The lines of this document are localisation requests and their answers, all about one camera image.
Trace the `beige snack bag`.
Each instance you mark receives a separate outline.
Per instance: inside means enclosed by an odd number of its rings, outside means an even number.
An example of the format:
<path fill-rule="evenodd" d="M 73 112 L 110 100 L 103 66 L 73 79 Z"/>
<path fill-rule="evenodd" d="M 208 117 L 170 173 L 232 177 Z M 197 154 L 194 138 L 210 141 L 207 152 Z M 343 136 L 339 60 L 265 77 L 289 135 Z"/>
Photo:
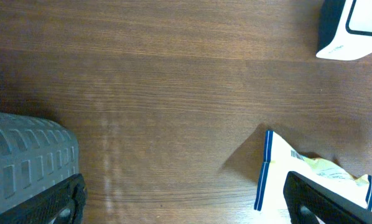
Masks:
<path fill-rule="evenodd" d="M 372 223 L 372 176 L 303 156 L 268 130 L 254 209 L 286 209 L 292 223 Z"/>

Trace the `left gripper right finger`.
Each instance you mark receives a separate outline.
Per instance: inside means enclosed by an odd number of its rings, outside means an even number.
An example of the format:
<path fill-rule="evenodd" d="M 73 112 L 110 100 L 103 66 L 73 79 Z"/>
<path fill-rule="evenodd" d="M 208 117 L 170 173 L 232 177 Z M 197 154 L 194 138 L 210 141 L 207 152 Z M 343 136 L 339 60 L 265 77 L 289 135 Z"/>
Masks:
<path fill-rule="evenodd" d="M 292 223 L 372 224 L 372 212 L 294 171 L 289 172 L 283 195 Z"/>

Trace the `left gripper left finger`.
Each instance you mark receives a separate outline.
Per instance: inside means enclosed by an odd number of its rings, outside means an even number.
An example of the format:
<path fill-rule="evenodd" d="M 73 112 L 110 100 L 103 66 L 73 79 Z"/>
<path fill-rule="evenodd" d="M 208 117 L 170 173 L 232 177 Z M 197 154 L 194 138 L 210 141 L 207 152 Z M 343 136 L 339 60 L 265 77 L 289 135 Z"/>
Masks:
<path fill-rule="evenodd" d="M 74 174 L 36 196 L 0 214 L 0 223 L 81 224 L 87 189 L 81 174 Z"/>

